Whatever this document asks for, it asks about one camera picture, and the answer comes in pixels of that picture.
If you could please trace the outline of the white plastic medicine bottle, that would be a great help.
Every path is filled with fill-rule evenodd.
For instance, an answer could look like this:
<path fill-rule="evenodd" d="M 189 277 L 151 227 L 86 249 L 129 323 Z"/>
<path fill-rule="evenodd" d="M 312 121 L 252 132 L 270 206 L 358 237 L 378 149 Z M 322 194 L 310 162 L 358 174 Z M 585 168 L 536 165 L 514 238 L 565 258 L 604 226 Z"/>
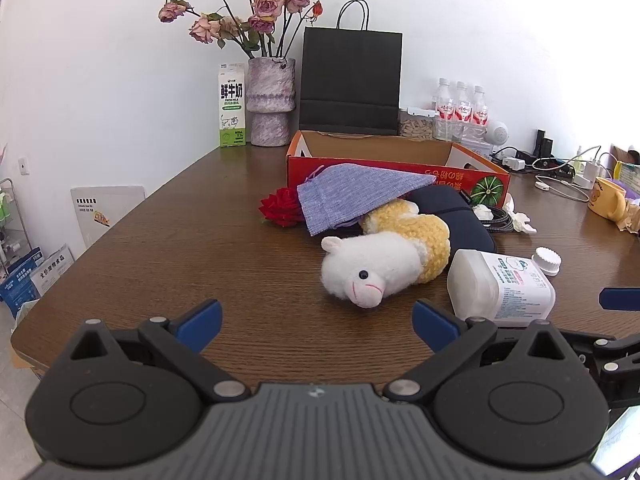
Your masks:
<path fill-rule="evenodd" d="M 488 318 L 498 326 L 545 320 L 555 289 L 532 260 L 459 249 L 447 273 L 447 292 L 457 318 Z"/>

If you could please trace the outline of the large white bottle cap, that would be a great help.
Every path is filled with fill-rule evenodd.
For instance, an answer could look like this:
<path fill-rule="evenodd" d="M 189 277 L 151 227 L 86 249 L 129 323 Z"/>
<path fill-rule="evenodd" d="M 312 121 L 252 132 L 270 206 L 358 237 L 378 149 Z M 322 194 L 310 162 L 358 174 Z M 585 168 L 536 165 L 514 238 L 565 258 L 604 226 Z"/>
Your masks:
<path fill-rule="evenodd" d="M 532 255 L 532 260 L 544 275 L 557 276 L 561 270 L 562 259 L 560 255 L 548 247 L 537 247 Z"/>

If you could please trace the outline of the white yellow plush alpaca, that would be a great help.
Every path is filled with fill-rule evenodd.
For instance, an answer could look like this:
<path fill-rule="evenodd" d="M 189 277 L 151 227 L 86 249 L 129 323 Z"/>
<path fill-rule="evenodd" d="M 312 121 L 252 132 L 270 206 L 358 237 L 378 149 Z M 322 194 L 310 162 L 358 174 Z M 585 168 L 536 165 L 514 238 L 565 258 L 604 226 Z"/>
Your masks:
<path fill-rule="evenodd" d="M 409 286 L 433 281 L 448 266 L 448 224 L 413 202 L 396 198 L 366 214 L 360 226 L 359 236 L 321 241 L 320 280 L 338 299 L 373 309 Z"/>

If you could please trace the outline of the white tissue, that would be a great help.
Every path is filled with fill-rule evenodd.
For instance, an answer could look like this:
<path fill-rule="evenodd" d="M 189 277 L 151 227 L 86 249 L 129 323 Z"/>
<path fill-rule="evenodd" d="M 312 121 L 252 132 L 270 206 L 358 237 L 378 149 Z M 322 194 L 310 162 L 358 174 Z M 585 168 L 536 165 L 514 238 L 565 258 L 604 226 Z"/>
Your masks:
<path fill-rule="evenodd" d="M 522 212 L 515 211 L 514 199 L 510 193 L 506 194 L 502 209 L 510 217 L 515 232 L 529 235 L 537 233 L 537 230 L 530 225 L 529 216 Z"/>

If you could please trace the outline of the red artificial rose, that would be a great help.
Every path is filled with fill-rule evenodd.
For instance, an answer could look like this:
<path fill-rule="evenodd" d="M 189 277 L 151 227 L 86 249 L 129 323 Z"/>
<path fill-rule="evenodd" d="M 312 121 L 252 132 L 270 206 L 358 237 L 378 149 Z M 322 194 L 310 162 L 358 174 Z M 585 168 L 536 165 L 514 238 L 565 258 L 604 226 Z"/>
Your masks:
<path fill-rule="evenodd" d="M 304 221 L 296 188 L 278 188 L 260 201 L 258 210 L 264 218 L 282 228 Z"/>

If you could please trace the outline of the purple fabric pouch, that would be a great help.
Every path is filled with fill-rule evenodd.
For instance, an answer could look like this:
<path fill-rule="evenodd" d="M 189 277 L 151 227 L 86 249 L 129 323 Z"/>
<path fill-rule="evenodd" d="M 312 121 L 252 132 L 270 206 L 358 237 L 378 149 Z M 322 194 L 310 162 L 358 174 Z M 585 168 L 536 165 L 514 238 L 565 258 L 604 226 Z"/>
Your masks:
<path fill-rule="evenodd" d="M 350 226 L 379 206 L 433 184 L 431 174 L 338 164 L 323 169 L 297 187 L 311 236 Z"/>

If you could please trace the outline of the red orange cardboard box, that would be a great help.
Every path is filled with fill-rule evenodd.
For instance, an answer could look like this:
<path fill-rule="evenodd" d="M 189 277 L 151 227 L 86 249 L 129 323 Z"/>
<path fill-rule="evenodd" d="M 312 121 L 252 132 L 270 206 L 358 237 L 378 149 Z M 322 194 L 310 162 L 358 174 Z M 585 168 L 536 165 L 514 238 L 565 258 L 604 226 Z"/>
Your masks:
<path fill-rule="evenodd" d="M 463 192 L 474 205 L 500 207 L 509 191 L 506 170 L 454 142 L 311 130 L 296 132 L 288 147 L 286 183 L 299 185 L 337 164 L 430 174 L 438 184 Z"/>

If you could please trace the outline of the white power adapter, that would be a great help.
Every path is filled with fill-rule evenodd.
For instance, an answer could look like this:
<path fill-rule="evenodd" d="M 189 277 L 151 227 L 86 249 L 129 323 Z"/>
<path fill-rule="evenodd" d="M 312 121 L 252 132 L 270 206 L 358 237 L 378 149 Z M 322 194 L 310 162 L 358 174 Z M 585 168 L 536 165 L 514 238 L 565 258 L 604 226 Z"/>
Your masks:
<path fill-rule="evenodd" d="M 526 161 L 514 156 L 506 156 L 501 163 L 512 171 L 522 171 L 526 168 Z"/>

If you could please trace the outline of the blue white boxes on floor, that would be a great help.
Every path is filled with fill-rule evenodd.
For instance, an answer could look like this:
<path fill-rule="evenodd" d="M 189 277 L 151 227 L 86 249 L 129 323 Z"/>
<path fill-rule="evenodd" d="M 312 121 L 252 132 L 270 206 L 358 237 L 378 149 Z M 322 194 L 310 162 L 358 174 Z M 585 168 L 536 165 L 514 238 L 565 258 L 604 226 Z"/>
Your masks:
<path fill-rule="evenodd" d="M 67 245 L 49 257 L 34 248 L 1 282 L 1 300 L 17 318 L 23 304 L 41 298 L 74 262 Z"/>

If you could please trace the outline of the left water bottle red label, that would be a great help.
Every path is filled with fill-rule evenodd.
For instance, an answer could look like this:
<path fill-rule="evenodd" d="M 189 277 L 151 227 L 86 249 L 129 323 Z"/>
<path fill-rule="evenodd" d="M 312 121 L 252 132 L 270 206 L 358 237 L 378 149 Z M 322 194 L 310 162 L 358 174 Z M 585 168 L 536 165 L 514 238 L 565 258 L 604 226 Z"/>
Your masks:
<path fill-rule="evenodd" d="M 446 78 L 440 78 L 435 93 L 435 130 L 437 140 L 451 139 L 452 115 L 454 114 L 454 100 L 451 99 L 450 83 Z"/>

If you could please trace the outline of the purple textured vase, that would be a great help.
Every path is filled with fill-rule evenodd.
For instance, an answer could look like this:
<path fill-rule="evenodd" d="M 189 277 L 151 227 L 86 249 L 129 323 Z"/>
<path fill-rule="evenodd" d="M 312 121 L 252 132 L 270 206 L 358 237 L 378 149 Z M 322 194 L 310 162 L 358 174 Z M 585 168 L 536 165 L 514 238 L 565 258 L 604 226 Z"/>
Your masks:
<path fill-rule="evenodd" d="M 288 145 L 295 97 L 295 61 L 292 58 L 248 61 L 245 104 L 250 112 L 251 144 L 263 148 Z"/>

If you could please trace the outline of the green white milk carton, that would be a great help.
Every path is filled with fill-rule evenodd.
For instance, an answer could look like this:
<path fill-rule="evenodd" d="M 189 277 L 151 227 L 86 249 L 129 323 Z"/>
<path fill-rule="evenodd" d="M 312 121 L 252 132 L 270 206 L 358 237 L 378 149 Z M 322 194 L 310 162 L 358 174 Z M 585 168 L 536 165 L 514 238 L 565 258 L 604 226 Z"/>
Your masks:
<path fill-rule="evenodd" d="M 218 131 L 222 148 L 246 144 L 245 65 L 222 63 L 218 72 Z"/>

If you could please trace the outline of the black paper shopping bag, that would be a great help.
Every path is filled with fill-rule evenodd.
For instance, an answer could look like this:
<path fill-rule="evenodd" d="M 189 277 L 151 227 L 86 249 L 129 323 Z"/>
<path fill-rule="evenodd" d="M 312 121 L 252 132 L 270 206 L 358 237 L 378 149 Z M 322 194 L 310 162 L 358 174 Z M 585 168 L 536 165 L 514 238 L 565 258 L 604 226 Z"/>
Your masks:
<path fill-rule="evenodd" d="M 360 29 L 308 27 L 304 35 L 299 128 L 333 133 L 396 136 L 402 57 L 400 32 L 369 28 L 366 0 Z"/>

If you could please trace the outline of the white board leaning on wall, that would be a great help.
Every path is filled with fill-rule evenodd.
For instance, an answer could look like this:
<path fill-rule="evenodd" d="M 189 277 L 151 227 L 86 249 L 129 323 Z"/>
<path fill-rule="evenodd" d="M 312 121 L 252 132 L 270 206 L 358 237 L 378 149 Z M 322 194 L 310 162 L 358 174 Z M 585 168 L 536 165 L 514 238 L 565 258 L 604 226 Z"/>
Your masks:
<path fill-rule="evenodd" d="M 76 186 L 70 189 L 78 226 L 89 248 L 145 200 L 142 185 Z"/>

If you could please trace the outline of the black devices by wall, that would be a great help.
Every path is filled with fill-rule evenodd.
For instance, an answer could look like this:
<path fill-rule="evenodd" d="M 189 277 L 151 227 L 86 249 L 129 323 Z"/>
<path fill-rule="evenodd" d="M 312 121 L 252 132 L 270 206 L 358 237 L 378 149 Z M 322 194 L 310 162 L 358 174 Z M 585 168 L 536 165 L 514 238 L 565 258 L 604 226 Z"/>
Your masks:
<path fill-rule="evenodd" d="M 546 137 L 546 132 L 544 130 L 537 130 L 535 147 L 533 151 L 533 155 L 536 158 L 545 158 L 552 156 L 552 146 L 553 141 Z"/>

